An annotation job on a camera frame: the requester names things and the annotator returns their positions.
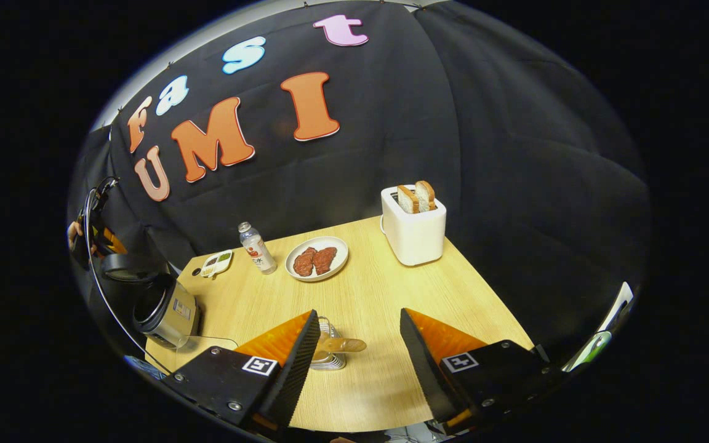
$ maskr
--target rice cooker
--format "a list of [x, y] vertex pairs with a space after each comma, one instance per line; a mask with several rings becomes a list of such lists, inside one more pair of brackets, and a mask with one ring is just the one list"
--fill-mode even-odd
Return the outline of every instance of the rice cooker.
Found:
[[199, 328], [199, 305], [174, 277], [166, 263], [134, 254], [112, 254], [101, 271], [109, 280], [132, 286], [136, 330], [163, 348], [183, 347]]

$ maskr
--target steak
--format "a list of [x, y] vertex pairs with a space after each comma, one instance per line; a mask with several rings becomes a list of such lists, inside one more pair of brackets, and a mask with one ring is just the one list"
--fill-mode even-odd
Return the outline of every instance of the steak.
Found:
[[316, 255], [316, 249], [309, 247], [302, 254], [295, 258], [295, 272], [302, 277], [308, 277], [313, 272], [313, 256]]
[[330, 263], [332, 263], [332, 259], [335, 258], [337, 253], [338, 249], [335, 247], [326, 247], [313, 256], [313, 266], [316, 267], [317, 275], [322, 275], [330, 270]]

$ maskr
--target bottle label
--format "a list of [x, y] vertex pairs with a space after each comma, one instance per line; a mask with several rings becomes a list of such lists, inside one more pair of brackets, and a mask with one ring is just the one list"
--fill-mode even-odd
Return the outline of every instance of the bottle label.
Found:
[[263, 239], [260, 239], [256, 244], [251, 244], [246, 247], [245, 250], [248, 255], [250, 255], [250, 259], [253, 260], [254, 264], [261, 270], [268, 270], [275, 264], [273, 256], [270, 255], [270, 252], [267, 251], [267, 247], [264, 245]]

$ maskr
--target green object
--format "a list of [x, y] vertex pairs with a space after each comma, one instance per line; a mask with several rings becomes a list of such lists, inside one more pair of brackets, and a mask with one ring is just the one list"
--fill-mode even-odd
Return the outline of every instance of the green object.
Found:
[[609, 341], [611, 341], [611, 334], [602, 335], [597, 340], [600, 340], [600, 341], [596, 342], [596, 346], [593, 346], [593, 349], [590, 350], [590, 353], [585, 357], [585, 359], [582, 362], [591, 362], [594, 359], [596, 359], [596, 357], [601, 353], [603, 348], [605, 348], [606, 345], [609, 344]]

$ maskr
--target orange letter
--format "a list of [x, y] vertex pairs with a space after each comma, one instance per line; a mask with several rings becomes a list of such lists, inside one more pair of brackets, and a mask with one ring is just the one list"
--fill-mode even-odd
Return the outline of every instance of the orange letter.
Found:
[[146, 124], [146, 107], [152, 104], [152, 96], [147, 97], [141, 106], [135, 110], [130, 120], [127, 121], [127, 126], [130, 128], [130, 154], [135, 152], [141, 140], [144, 140], [144, 133], [141, 128]]
[[141, 179], [141, 185], [144, 187], [144, 191], [152, 197], [152, 200], [156, 202], [161, 202], [169, 196], [169, 177], [166, 177], [166, 171], [163, 170], [163, 164], [160, 163], [160, 157], [158, 154], [160, 149], [157, 146], [152, 146], [152, 149], [147, 152], [146, 157], [152, 163], [155, 168], [155, 174], [158, 175], [158, 181], [160, 182], [160, 187], [155, 188], [152, 183], [149, 174], [146, 172], [146, 160], [141, 159], [135, 163], [135, 173], [138, 174], [138, 178]]
[[321, 84], [330, 78], [326, 73], [307, 73], [286, 79], [281, 89], [288, 90], [295, 101], [297, 130], [295, 140], [304, 142], [338, 132], [341, 125], [330, 118]]
[[222, 154], [220, 163], [231, 166], [250, 159], [256, 153], [253, 146], [245, 142], [242, 130], [237, 120], [237, 106], [239, 98], [226, 98], [216, 104], [209, 112], [207, 134], [205, 134], [192, 121], [183, 121], [171, 132], [171, 138], [180, 145], [182, 159], [188, 173], [185, 179], [188, 183], [202, 179], [206, 169], [199, 165], [201, 160], [204, 165], [213, 171], [217, 169], [217, 147], [220, 146]]

